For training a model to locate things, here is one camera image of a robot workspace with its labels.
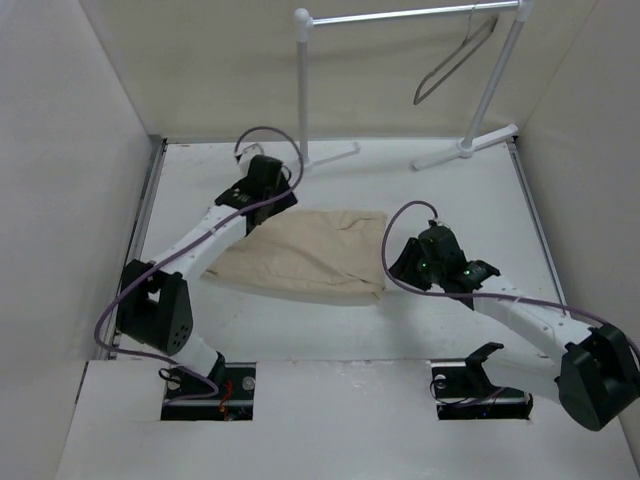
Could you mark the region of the beige trousers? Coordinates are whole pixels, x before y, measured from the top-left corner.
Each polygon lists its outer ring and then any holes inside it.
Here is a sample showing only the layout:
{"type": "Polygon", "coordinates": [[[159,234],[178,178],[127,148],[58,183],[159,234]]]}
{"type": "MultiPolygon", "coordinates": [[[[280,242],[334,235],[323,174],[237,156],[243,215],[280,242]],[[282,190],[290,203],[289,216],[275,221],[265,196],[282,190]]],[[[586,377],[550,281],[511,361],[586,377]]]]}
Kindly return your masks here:
{"type": "Polygon", "coordinates": [[[385,291],[387,219],[381,211],[285,211],[226,249],[206,275],[264,295],[372,304],[385,291]]]}

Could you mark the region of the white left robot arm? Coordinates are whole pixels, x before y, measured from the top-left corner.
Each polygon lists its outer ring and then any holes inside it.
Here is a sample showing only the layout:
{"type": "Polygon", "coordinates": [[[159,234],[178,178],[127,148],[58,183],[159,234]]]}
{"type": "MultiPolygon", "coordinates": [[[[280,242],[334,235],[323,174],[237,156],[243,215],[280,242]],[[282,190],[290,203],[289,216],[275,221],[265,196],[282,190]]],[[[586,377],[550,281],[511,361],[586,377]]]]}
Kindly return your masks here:
{"type": "Polygon", "coordinates": [[[191,373],[206,399],[224,387],[224,359],[195,331],[190,284],[257,226],[297,203],[283,162],[257,154],[244,177],[225,189],[202,220],[164,254],[131,261],[122,275],[116,329],[191,373]]]}

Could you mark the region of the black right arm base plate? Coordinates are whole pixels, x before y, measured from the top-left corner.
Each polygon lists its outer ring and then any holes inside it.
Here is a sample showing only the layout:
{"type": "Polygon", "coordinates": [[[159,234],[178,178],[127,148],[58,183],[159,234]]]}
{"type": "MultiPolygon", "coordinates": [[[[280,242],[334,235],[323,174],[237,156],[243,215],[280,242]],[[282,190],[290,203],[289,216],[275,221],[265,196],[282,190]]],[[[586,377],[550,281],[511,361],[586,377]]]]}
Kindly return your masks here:
{"type": "Polygon", "coordinates": [[[493,385],[482,370],[464,360],[434,361],[429,390],[439,420],[528,420],[533,397],[493,385]]]}

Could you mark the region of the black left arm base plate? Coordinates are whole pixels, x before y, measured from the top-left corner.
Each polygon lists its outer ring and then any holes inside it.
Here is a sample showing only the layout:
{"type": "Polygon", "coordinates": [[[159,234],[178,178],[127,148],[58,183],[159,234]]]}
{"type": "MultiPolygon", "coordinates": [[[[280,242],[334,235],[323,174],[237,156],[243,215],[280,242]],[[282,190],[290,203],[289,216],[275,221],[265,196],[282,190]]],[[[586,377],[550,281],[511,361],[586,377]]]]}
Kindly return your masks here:
{"type": "Polygon", "coordinates": [[[228,363],[224,375],[214,383],[216,395],[202,381],[180,369],[161,369],[166,381],[162,421],[251,421],[256,392],[256,364],[228,363]]]}

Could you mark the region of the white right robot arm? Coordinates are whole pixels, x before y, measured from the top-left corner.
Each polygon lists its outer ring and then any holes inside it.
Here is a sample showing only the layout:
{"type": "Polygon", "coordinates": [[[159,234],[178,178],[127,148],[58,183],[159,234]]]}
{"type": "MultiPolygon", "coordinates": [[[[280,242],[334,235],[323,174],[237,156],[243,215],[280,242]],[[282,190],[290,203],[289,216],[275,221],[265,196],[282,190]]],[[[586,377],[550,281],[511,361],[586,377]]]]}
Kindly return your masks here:
{"type": "Polygon", "coordinates": [[[394,263],[382,265],[396,285],[459,301],[543,353],[511,360],[504,344],[485,343],[464,360],[466,404],[500,389],[520,390],[558,403],[576,423],[599,431],[638,400],[638,352],[619,328],[604,320],[589,325],[575,309],[526,296],[496,267],[467,259],[447,226],[430,221],[394,263]]]}

